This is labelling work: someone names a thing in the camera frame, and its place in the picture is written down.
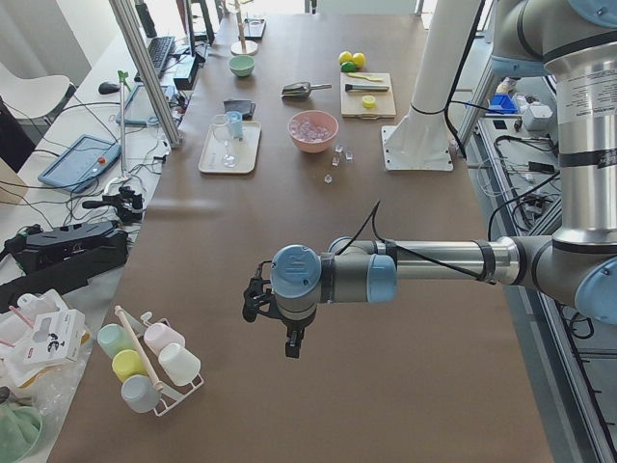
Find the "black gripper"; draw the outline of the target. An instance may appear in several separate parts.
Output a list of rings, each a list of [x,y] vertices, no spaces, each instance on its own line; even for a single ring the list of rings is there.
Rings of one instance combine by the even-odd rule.
[[[303,336],[308,326],[305,322],[293,321],[279,310],[276,296],[269,287],[271,281],[262,277],[263,266],[271,263],[271,260],[262,261],[256,268],[255,274],[251,277],[248,287],[243,292],[244,305],[242,309],[243,318],[249,322],[255,322],[260,314],[268,318],[280,320],[287,328],[285,341],[285,356],[288,358],[299,358]]]

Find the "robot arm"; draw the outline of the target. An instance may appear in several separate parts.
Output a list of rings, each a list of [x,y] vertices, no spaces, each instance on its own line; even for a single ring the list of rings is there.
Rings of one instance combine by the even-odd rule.
[[[289,245],[255,274],[243,317],[281,321],[300,354],[322,303],[391,300],[403,279],[467,279],[538,290],[603,323],[616,320],[616,5],[501,1],[494,72],[556,80],[561,224],[550,235],[472,241],[341,237],[318,254]]]

